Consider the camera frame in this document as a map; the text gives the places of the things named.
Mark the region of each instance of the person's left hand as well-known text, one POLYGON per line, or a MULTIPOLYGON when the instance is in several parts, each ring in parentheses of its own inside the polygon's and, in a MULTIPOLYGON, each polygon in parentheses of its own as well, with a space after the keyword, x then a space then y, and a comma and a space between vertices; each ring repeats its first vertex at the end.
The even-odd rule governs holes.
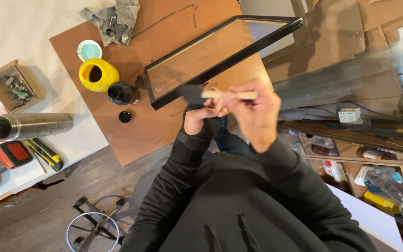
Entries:
MULTIPOLYGON (((218 90, 215 87, 208 88, 209 81, 204 83, 203 90, 218 90)), ((184 118, 184 130, 188 135, 196 135, 203 128, 203 119, 212 117, 222 117, 227 113, 227 109, 223 107, 223 99, 206 99, 203 103, 207 108, 195 109, 186 112, 184 118)))

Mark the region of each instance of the caster wheel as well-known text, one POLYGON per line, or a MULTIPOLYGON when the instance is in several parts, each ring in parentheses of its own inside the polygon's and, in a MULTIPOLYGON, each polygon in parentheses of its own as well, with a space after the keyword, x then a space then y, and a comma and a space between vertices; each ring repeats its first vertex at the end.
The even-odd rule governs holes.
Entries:
POLYGON ((73 246, 77 248, 77 246, 83 241, 83 237, 79 236, 74 240, 73 246))
POLYGON ((121 236, 121 237, 119 237, 119 241, 118 241, 118 243, 120 244, 120 245, 122 245, 122 241, 124 240, 124 236, 121 236))
POLYGON ((78 201, 76 201, 76 205, 78 207, 81 207, 87 201, 88 201, 88 199, 86 197, 81 197, 78 201))
POLYGON ((120 199, 116 202, 116 206, 123 206, 125 204, 125 200, 124 199, 120 199))

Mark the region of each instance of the gray rag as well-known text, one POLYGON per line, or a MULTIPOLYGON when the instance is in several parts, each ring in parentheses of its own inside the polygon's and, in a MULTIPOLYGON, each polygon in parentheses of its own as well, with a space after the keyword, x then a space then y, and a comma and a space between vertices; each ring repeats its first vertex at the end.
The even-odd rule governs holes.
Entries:
POLYGON ((138 0, 116 0, 115 6, 96 12, 86 7, 80 11, 80 16, 97 26, 104 46, 111 42, 129 45, 139 8, 138 0))

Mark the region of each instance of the small cardboard box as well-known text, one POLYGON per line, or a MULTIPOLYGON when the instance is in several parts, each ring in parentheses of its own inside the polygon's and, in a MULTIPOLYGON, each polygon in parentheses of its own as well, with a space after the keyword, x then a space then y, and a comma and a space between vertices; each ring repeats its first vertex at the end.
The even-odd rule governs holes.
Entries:
POLYGON ((46 96, 40 91, 37 83, 28 74, 26 68, 18 64, 18 60, 14 60, 0 68, 0 101, 8 113, 20 113, 37 104, 41 100, 44 100, 45 98, 46 96), (16 108, 15 101, 10 99, 7 92, 7 85, 5 84, 6 76, 16 76, 20 80, 24 81, 33 96, 32 100, 25 105, 16 108))

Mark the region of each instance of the turquoise paint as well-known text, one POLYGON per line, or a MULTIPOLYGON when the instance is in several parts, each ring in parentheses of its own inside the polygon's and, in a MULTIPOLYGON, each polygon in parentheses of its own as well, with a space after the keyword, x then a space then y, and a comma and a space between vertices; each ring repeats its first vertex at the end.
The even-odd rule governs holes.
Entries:
POLYGON ((100 57, 100 49, 95 44, 84 44, 79 52, 84 60, 100 57))

